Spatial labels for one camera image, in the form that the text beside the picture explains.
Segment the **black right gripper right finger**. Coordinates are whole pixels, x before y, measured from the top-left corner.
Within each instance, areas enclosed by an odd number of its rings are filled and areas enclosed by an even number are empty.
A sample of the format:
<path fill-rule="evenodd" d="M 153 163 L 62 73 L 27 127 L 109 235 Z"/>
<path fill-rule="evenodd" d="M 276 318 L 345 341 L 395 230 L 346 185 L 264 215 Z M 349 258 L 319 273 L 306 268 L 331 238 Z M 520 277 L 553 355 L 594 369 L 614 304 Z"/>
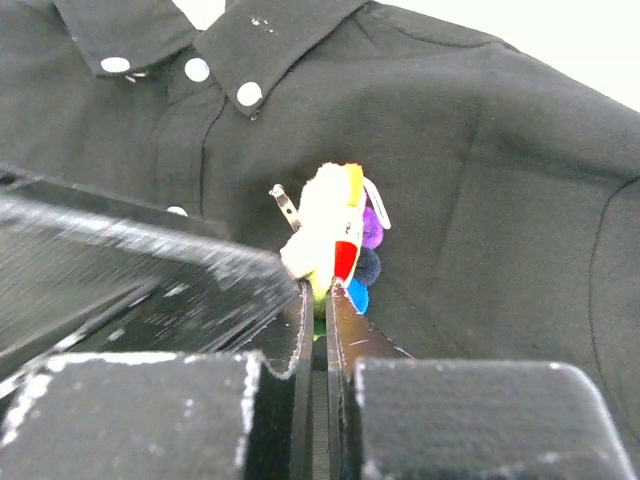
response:
<path fill-rule="evenodd" d="M 336 280 L 326 298 L 328 448 L 330 477 L 352 479 L 350 444 L 353 372 L 360 357 L 409 358 L 411 355 L 359 313 L 347 288 Z"/>

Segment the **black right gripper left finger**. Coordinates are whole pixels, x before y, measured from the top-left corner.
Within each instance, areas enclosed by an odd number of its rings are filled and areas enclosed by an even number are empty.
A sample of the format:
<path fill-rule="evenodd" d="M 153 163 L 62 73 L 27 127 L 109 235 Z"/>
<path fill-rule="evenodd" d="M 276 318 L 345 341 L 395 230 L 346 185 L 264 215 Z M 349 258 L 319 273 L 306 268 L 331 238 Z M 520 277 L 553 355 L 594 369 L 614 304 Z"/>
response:
<path fill-rule="evenodd" d="M 1 172 L 1 475 L 305 479 L 308 286 L 174 213 Z"/>

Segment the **colourful flower plush brooch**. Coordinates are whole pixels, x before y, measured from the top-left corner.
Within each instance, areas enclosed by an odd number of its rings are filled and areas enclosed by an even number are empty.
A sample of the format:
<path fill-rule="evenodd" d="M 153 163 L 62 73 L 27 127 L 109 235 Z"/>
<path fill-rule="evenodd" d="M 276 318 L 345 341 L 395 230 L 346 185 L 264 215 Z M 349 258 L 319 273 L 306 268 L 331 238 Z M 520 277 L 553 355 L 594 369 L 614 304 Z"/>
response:
<path fill-rule="evenodd" d="M 391 228 L 384 202 L 357 163 L 324 163 L 302 187 L 295 204 L 276 184 L 270 195 L 293 230 L 280 249 L 288 273 L 309 283 L 314 338 L 326 335 L 326 299 L 334 283 L 346 288 L 355 310 L 369 308 L 369 288 L 381 273 L 376 249 Z"/>

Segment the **black button-up shirt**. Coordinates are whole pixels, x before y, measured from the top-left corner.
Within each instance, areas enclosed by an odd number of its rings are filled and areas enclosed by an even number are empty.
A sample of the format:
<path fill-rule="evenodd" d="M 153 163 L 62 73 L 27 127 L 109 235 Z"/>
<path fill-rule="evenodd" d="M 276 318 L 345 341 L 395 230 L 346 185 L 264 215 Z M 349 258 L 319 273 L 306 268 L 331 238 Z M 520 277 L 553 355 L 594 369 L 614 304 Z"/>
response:
<path fill-rule="evenodd" d="M 375 1 L 5 1 L 1 159 L 218 220 L 357 162 L 392 229 L 370 319 L 420 357 L 555 360 L 639 456 L 639 116 L 489 34 Z"/>

